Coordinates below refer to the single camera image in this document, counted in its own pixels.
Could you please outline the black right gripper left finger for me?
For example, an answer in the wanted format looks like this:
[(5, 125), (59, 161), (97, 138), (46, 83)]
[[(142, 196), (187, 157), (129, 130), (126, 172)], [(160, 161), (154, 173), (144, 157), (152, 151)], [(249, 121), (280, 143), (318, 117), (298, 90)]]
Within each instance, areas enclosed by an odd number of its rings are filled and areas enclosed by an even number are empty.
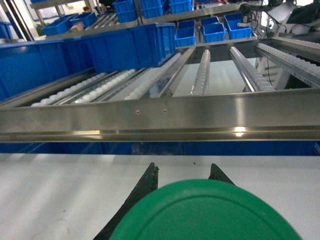
[(159, 167), (151, 162), (120, 209), (115, 213), (94, 240), (109, 240), (112, 233), (129, 212), (129, 210), (145, 196), (158, 189)]

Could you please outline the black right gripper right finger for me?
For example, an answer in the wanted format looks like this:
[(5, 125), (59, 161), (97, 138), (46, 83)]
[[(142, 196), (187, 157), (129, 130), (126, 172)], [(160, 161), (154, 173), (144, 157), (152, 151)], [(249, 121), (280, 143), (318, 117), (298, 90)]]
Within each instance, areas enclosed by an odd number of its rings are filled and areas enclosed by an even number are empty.
[(208, 179), (235, 185), (235, 183), (215, 163), (211, 164)]

